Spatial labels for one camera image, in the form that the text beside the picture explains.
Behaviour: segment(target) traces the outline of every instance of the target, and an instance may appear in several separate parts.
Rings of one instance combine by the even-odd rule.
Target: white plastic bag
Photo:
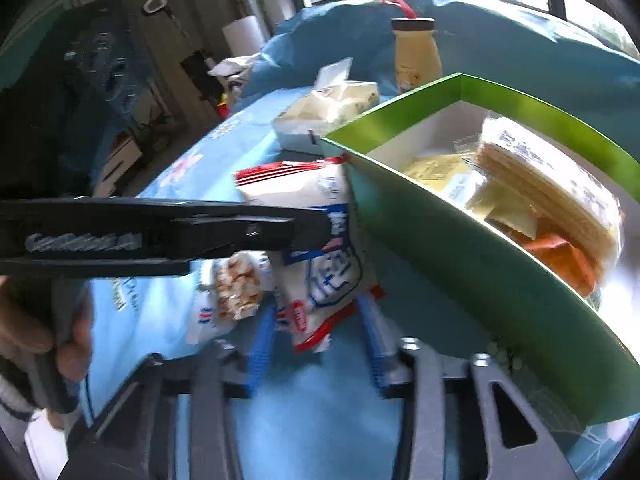
[[[231,108],[240,97],[242,86],[251,77],[251,70],[260,53],[252,56],[228,57],[207,72],[220,81],[226,92],[226,104]]]
[[[353,300],[377,291],[358,236],[342,160],[276,162],[235,175],[251,203],[327,211],[332,239],[321,251],[268,253],[296,351],[327,347],[334,324],[354,312]]]

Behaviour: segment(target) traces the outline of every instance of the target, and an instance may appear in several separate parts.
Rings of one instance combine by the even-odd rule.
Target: snack package
[[[421,156],[416,158],[402,172],[436,192],[443,191],[457,176],[467,173],[469,164],[465,159],[473,159],[473,153]]]
[[[234,178],[251,203],[327,211],[333,238],[323,250],[268,254],[296,351],[324,349],[334,324],[354,312],[356,294],[378,292],[358,238],[342,160],[276,162]]]
[[[476,163],[517,192],[596,262],[596,278],[622,250],[618,199],[545,139],[508,118],[482,124]]]
[[[497,223],[495,226],[560,276],[583,298],[587,298],[594,291],[596,275],[593,260],[559,235],[557,227],[549,219],[538,220],[537,232],[533,239],[504,224]]]
[[[312,91],[273,120],[283,150],[322,155],[320,137],[380,103],[378,84],[348,81],[350,69],[350,57],[322,67]]]
[[[482,220],[499,222],[531,240],[536,238],[538,216],[535,209],[523,196],[494,178],[486,180],[467,207],[476,216],[479,216],[477,212],[482,212]]]
[[[205,260],[200,267],[187,343],[199,344],[228,333],[236,322],[256,313],[267,291],[274,292],[274,283],[265,253],[241,251],[229,258]]]

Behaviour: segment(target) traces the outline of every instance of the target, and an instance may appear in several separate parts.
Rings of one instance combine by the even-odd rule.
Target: bottle cap
[[[391,20],[393,30],[426,30],[436,29],[436,20],[433,18],[393,18]]]

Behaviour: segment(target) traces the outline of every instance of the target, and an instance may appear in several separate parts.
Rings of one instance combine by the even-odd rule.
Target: metal screw
[[[260,234],[260,226],[258,224],[249,224],[246,229],[246,235],[248,238],[255,238]]]
[[[491,356],[489,354],[474,354],[471,357],[474,366],[488,366],[491,364]]]
[[[225,341],[224,339],[220,340],[220,348],[226,351],[232,351],[236,347],[233,346],[229,341]]]
[[[401,340],[403,350],[419,350],[421,342],[415,337],[403,337]]]
[[[164,363],[162,355],[156,353],[151,354],[148,358],[148,361],[152,366],[162,366],[162,364]]]

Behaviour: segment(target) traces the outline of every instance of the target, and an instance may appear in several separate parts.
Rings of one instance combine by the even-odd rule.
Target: white snack bag
[[[321,251],[268,253],[296,351],[327,347],[334,324],[354,312],[364,290],[376,292],[374,275],[350,215],[350,190],[338,157],[276,162],[239,171],[237,188],[253,204],[317,207],[327,211],[333,238]]]
[[[230,332],[241,319],[255,315],[264,292],[274,291],[264,252],[241,251],[229,258],[205,260],[187,326],[188,344]]]
[[[378,84],[348,81],[350,69],[350,57],[323,66],[312,91],[273,120],[283,150],[322,155],[320,137],[380,104]]]

